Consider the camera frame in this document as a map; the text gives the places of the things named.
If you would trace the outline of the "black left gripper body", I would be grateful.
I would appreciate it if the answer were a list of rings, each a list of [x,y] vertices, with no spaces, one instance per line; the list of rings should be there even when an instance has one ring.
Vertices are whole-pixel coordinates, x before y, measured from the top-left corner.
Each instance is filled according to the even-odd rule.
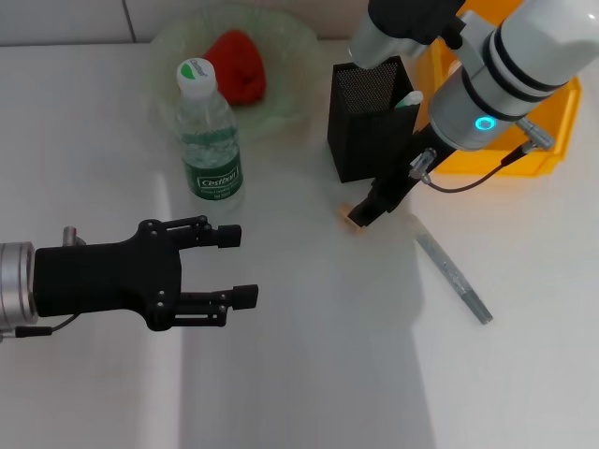
[[[121,242],[35,253],[34,301],[41,317],[133,311],[152,331],[166,331],[175,326],[181,283],[179,248],[157,220],[140,223]]]

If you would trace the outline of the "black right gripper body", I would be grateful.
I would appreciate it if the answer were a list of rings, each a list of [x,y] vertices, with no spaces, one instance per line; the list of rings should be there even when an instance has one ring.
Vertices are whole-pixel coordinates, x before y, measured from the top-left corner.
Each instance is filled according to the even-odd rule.
[[[404,150],[374,179],[369,197],[376,214],[396,209],[407,194],[425,176],[453,154],[453,147],[433,129],[414,133]]]

